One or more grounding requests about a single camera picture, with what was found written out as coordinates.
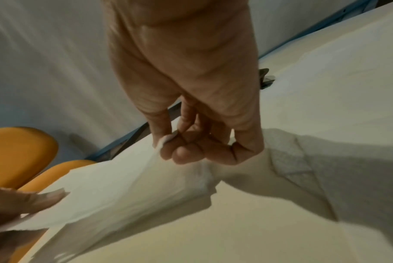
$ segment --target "blue trim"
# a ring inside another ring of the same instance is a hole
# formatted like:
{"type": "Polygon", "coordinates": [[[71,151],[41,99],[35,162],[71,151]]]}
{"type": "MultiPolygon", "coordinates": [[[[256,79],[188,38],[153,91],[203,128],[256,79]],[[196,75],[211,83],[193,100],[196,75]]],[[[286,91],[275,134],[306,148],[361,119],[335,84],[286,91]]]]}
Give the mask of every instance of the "blue trim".
{"type": "Polygon", "coordinates": [[[339,10],[338,12],[334,13],[333,15],[331,15],[330,17],[322,20],[321,22],[315,24],[314,26],[302,31],[301,33],[295,35],[294,37],[290,38],[289,40],[275,46],[274,48],[270,49],[269,51],[266,51],[264,54],[260,55],[258,57],[258,59],[262,59],[264,58],[266,55],[268,55],[269,53],[271,53],[272,51],[278,49],[279,47],[289,43],[290,41],[293,41],[295,39],[298,39],[300,37],[306,36],[310,33],[316,32],[318,30],[321,30],[322,28],[325,28],[329,25],[331,25],[332,23],[334,23],[336,20],[341,19],[343,16],[345,16],[346,14],[354,11],[355,9],[367,5],[371,0],[358,0],[352,4],[350,4],[349,6],[346,6],[345,8],[339,10]]]}
{"type": "MultiPolygon", "coordinates": [[[[282,44],[270,49],[269,51],[265,52],[264,54],[262,54],[261,56],[258,57],[258,59],[263,58],[264,56],[266,56],[267,54],[271,53],[272,51],[278,49],[279,47],[289,43],[290,41],[293,41],[297,38],[306,36],[310,33],[313,33],[315,31],[318,31],[322,28],[325,28],[329,25],[331,25],[332,23],[336,22],[337,20],[341,20],[343,16],[345,16],[346,14],[356,10],[357,8],[367,5],[371,0],[357,0],[356,2],[350,4],[349,6],[346,6],[345,8],[343,8],[342,10],[336,12],[335,14],[331,15],[330,17],[322,20],[321,22],[317,23],[316,25],[302,31],[301,33],[297,34],[296,36],[294,36],[293,38],[290,38],[289,40],[283,42],[282,44]]],[[[119,138],[118,140],[115,140],[114,142],[110,143],[109,145],[107,145],[106,147],[104,147],[103,149],[101,149],[100,151],[88,156],[86,159],[87,160],[96,160],[98,157],[100,157],[101,155],[105,154],[106,152],[110,151],[113,147],[116,147],[117,145],[127,141],[128,139],[130,139],[133,134],[139,129],[135,129],[134,131],[126,134],[125,136],[119,138]]]]}
{"type": "Polygon", "coordinates": [[[110,143],[109,145],[107,145],[106,147],[102,148],[100,151],[91,154],[90,156],[88,156],[86,159],[87,160],[91,160],[91,161],[95,161],[98,157],[100,157],[101,155],[105,154],[106,152],[110,151],[112,148],[116,147],[117,145],[127,141],[128,139],[130,139],[133,134],[135,134],[135,132],[139,129],[134,129],[133,131],[129,132],[128,134],[126,134],[125,136],[115,140],[114,142],[110,143]]]}

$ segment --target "human hand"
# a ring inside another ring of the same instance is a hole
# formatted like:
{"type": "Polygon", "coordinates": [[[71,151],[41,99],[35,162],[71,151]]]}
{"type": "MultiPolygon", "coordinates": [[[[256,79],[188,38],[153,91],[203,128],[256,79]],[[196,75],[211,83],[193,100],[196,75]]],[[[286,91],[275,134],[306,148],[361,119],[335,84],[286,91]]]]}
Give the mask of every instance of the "human hand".
{"type": "Polygon", "coordinates": [[[154,145],[172,132],[168,107],[181,97],[179,134],[164,145],[164,159],[235,165],[263,150],[247,0],[103,3],[112,65],[154,145]],[[231,129],[236,142],[229,146],[231,129]]]}
{"type": "MultiPolygon", "coordinates": [[[[57,204],[65,197],[63,190],[47,194],[18,192],[0,188],[0,226],[17,219],[21,214],[34,214],[57,204]]],[[[13,252],[43,232],[7,231],[0,233],[0,263],[6,263],[13,252]]]]}

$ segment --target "hand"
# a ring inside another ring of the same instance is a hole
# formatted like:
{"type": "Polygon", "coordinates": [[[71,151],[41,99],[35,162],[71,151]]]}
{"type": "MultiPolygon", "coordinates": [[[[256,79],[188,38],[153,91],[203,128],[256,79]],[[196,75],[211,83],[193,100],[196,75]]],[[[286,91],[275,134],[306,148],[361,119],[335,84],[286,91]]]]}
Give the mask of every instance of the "hand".
{"type": "MultiPolygon", "coordinates": [[[[21,214],[33,214],[47,209],[65,197],[63,190],[38,195],[0,188],[0,225],[21,214]]],[[[9,261],[16,248],[39,237],[41,231],[8,231],[0,233],[0,263],[9,261]]]]}
{"type": "Polygon", "coordinates": [[[164,145],[164,159],[235,165],[263,150],[247,0],[103,2],[110,59],[154,144],[172,132],[168,107],[181,97],[179,135],[164,145]]]}

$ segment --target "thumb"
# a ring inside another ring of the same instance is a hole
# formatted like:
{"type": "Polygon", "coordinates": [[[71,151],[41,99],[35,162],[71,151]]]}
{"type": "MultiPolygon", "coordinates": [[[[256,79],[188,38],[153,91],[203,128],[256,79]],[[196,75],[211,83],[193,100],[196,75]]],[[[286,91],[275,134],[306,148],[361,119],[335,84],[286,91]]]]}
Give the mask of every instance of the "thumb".
{"type": "Polygon", "coordinates": [[[172,133],[171,118],[168,109],[157,113],[144,113],[149,122],[150,132],[153,136],[153,147],[156,147],[159,140],[172,133]]]}
{"type": "Polygon", "coordinates": [[[47,209],[66,196],[63,189],[41,194],[0,188],[0,214],[33,214],[47,209]]]}

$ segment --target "orange stool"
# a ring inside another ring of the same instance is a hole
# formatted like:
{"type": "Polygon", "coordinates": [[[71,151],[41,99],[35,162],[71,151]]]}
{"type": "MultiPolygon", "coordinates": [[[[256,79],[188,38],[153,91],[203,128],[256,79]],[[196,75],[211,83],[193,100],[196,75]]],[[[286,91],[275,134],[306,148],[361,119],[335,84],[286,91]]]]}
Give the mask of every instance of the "orange stool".
{"type": "Polygon", "coordinates": [[[58,144],[43,131],[0,128],[0,187],[18,189],[55,158],[58,144]]]}
{"type": "MultiPolygon", "coordinates": [[[[42,174],[38,175],[32,181],[28,182],[26,185],[19,188],[20,191],[26,192],[40,192],[49,185],[51,185],[56,180],[60,179],[62,176],[68,174],[71,169],[80,168],[83,166],[87,166],[93,164],[95,162],[89,160],[78,160],[78,161],[70,161],[64,162],[54,167],[48,169],[42,174]]],[[[18,263],[19,260],[31,249],[31,247],[39,240],[39,238],[32,243],[19,248],[13,254],[10,263],[18,263]]]]}

